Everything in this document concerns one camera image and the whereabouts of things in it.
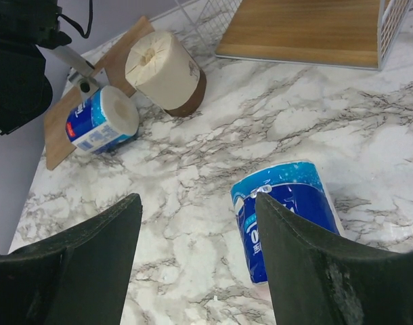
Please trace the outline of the beige brown paper roll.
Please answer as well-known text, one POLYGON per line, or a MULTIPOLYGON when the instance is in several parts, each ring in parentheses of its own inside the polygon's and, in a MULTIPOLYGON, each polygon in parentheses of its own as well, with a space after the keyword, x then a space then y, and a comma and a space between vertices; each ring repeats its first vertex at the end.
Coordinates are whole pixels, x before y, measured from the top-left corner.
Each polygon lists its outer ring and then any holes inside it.
POLYGON ((165 30, 151 32, 133 45, 125 63, 125 78, 174 117, 193 114, 207 87, 203 69, 177 37, 165 30))

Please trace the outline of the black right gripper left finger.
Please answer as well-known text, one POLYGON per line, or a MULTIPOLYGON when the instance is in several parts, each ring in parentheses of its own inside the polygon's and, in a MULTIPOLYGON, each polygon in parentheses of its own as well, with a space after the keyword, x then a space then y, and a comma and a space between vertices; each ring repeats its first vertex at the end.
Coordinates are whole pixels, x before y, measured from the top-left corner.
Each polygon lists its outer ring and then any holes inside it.
POLYGON ((142 222, 139 194, 0 255, 0 324, 120 324, 142 222))

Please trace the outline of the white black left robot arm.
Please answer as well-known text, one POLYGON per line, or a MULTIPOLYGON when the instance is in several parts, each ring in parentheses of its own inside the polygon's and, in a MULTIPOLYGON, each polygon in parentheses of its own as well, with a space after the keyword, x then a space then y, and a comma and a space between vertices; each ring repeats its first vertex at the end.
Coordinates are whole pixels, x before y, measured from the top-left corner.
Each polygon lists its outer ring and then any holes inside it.
POLYGON ((60 30, 69 23, 83 38, 91 33, 92 17, 83 29, 64 15, 57 1, 0 1, 0 135, 7 135, 42 115, 53 98, 45 76, 45 48, 89 77, 93 66, 69 48, 72 39, 60 30))

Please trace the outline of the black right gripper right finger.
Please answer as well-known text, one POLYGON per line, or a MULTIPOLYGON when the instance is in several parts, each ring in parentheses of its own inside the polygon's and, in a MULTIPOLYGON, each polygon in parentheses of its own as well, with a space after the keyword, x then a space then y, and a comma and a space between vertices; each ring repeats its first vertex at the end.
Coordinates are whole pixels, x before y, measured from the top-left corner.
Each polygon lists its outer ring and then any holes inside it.
POLYGON ((413 251, 366 246, 255 202, 277 324, 413 324, 413 251))

